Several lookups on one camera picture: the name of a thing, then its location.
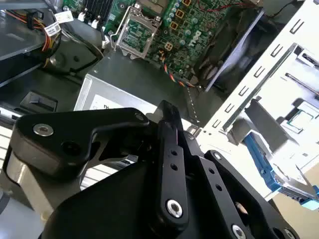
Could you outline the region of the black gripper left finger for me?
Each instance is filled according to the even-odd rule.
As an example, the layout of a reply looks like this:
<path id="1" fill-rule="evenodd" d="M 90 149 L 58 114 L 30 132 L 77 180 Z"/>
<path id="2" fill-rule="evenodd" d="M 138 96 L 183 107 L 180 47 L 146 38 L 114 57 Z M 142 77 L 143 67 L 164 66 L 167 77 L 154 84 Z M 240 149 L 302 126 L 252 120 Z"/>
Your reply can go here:
<path id="1" fill-rule="evenodd" d="M 70 197 L 132 165 L 152 164 L 157 199 L 176 206 L 172 216 L 180 218 L 182 207 L 165 185 L 186 184 L 174 108 L 161 102 L 158 122 L 134 108 L 22 116 L 13 126 L 4 172 L 37 213 L 48 215 L 47 223 Z"/>

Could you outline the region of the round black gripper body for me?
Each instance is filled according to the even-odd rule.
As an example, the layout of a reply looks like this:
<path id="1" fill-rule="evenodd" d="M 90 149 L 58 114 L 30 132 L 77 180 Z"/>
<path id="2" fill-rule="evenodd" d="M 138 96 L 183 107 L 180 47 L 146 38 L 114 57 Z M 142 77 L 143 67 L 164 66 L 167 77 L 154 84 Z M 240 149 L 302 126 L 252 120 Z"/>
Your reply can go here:
<path id="1" fill-rule="evenodd" d="M 182 207 L 157 199 L 159 187 L 152 164 L 135 164 L 65 200 L 50 216 L 44 239 L 178 239 L 189 224 L 188 193 L 174 186 L 171 199 Z"/>

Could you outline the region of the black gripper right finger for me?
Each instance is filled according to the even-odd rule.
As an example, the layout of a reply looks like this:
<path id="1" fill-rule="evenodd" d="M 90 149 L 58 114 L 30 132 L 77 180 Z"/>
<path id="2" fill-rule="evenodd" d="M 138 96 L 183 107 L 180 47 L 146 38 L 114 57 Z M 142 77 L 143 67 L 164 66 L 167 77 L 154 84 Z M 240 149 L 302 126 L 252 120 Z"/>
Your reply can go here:
<path id="1" fill-rule="evenodd" d="M 173 109 L 186 166 L 189 224 L 179 239 L 297 239 L 298 233 L 217 151 L 203 153 Z"/>

